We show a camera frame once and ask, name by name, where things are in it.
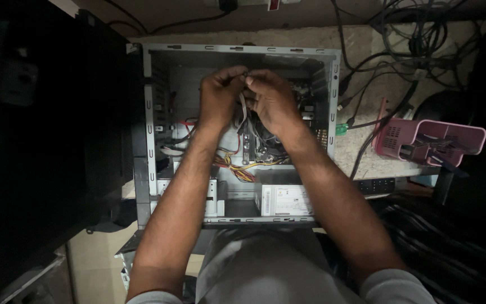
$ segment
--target forearm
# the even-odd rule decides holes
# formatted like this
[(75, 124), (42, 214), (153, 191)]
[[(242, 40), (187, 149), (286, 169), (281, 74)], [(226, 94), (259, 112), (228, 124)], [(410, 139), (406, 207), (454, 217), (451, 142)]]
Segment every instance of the forearm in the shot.
[(198, 127), (174, 178), (151, 215), (131, 273), (129, 298), (144, 287), (179, 295), (192, 248), (204, 218), (207, 185), (219, 132)]
[(283, 141), (307, 190), (314, 214), (360, 283), (387, 268), (403, 268), (387, 231), (352, 181), (303, 125)]

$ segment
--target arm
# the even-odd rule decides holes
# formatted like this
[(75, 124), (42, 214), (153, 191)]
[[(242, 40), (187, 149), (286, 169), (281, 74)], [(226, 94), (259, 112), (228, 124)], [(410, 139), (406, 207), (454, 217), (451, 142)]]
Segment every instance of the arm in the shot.
[(204, 219), (213, 158), (222, 130), (232, 118), (235, 96), (244, 86), (238, 75), (245, 71), (244, 66), (235, 66), (202, 80), (198, 129), (147, 222), (134, 258), (127, 301), (152, 290), (181, 295), (188, 259)]
[(285, 79), (255, 70), (246, 79), (251, 101), (265, 127), (290, 155), (316, 218), (348, 261), (356, 282), (382, 269), (404, 269), (384, 226), (350, 179), (329, 158), (304, 125)]

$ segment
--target shirt sleeve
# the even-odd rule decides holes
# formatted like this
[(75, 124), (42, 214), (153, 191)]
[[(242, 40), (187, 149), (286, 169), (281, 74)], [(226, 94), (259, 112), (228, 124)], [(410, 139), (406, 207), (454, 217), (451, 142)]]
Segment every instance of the shirt sleeve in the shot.
[(363, 282), (360, 296), (368, 304), (435, 304), (433, 296), (411, 273), (385, 269)]
[(171, 293), (146, 292), (133, 297), (127, 304), (183, 304), (183, 302)]

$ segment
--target floor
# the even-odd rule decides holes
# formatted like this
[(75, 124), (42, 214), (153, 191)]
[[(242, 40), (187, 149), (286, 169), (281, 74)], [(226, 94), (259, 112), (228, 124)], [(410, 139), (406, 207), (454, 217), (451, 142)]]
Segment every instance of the floor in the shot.
[[(113, 232), (78, 233), (69, 241), (69, 252), (76, 295), (76, 304), (123, 304), (127, 292), (121, 279), (123, 260), (114, 254), (136, 231), (128, 228)], [(203, 255), (193, 254), (187, 265), (187, 275), (198, 276)]]

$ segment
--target hand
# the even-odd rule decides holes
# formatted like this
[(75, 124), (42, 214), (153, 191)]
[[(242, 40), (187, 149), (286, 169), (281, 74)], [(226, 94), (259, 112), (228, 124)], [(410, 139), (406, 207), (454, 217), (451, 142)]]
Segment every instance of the hand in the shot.
[(302, 125), (303, 119), (286, 79), (270, 70), (253, 70), (245, 80), (248, 88), (256, 93), (254, 100), (246, 99), (248, 106), (258, 113), (267, 130), (280, 141), (294, 127)]
[(200, 84), (199, 126), (221, 132), (234, 114), (235, 98), (243, 91), (248, 69), (233, 66), (215, 72)]

